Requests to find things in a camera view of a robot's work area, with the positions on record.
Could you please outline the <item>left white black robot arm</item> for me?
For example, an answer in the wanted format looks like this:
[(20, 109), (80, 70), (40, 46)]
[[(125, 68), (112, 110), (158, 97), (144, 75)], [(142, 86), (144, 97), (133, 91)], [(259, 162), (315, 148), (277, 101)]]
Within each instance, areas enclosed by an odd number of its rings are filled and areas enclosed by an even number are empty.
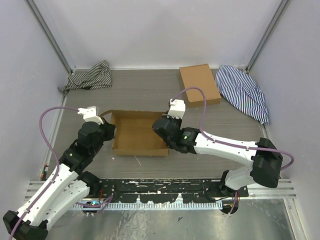
[(17, 211), (3, 216), (4, 225), (13, 240), (44, 240), (55, 222), (81, 199), (100, 194), (101, 182), (85, 171), (104, 142), (115, 137), (116, 126), (105, 120), (85, 122), (77, 139), (64, 151), (52, 175)]

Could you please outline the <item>blue white striped cloth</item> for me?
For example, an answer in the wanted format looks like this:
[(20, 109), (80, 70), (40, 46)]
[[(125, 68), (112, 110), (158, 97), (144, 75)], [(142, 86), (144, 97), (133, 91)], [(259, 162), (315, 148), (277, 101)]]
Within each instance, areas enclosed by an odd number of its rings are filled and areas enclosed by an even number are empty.
[(258, 122), (270, 123), (265, 95), (249, 74), (233, 66), (222, 65), (215, 83), (223, 98), (237, 110)]

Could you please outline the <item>folded brown cardboard box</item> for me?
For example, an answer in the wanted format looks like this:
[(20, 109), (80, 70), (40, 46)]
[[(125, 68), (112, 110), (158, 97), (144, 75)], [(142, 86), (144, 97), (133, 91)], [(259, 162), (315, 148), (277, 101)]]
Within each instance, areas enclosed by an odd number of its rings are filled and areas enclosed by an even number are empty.
[[(207, 105), (216, 105), (221, 102), (221, 95), (216, 85), (215, 78), (208, 64), (180, 67), (180, 76), (183, 87), (198, 87), (205, 97)], [(203, 107), (204, 99), (196, 89), (186, 91), (186, 106), (189, 108)]]

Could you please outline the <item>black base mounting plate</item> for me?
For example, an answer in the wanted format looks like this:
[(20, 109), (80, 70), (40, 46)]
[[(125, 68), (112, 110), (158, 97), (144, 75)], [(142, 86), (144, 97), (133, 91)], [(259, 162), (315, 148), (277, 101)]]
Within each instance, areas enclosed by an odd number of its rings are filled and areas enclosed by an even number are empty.
[(220, 199), (233, 198), (234, 193), (220, 189), (219, 179), (100, 179), (87, 199), (104, 200), (112, 196), (113, 203), (154, 204), (174, 203), (182, 198), (184, 204), (214, 203)]

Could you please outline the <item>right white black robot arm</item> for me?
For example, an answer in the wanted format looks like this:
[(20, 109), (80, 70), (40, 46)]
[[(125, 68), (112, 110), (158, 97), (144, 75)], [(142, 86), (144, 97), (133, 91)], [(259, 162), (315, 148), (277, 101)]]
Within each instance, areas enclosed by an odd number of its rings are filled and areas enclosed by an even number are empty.
[(181, 119), (163, 116), (152, 130), (169, 149), (182, 154), (211, 155), (241, 163), (236, 170), (223, 172), (217, 189), (225, 197), (233, 197), (242, 187), (259, 184), (277, 188), (283, 157), (267, 138), (238, 141), (201, 132), (197, 128), (181, 128)]

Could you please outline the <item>grey striped cloth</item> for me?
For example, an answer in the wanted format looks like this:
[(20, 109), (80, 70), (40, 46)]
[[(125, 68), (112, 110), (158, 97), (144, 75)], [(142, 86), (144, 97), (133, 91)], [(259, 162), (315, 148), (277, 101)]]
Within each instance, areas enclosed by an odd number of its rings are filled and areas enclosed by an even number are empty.
[(96, 90), (112, 87), (109, 64), (103, 60), (89, 70), (74, 73), (67, 78), (67, 84), (57, 89), (66, 96), (70, 90)]

